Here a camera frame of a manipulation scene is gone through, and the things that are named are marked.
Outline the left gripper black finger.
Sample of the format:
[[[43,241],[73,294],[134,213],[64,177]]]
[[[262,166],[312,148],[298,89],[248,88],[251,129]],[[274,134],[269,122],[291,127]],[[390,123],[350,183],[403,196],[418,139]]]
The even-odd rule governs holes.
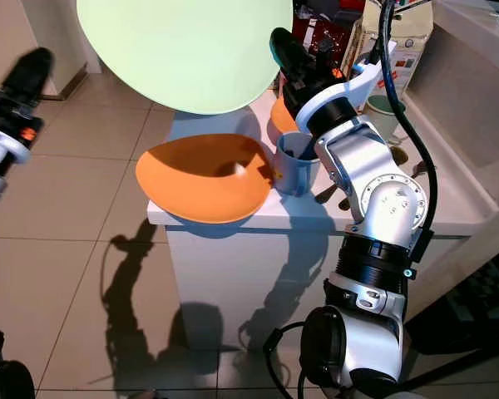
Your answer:
[[[3,80],[3,91],[13,96],[41,96],[52,68],[53,53],[48,48],[22,54]]]

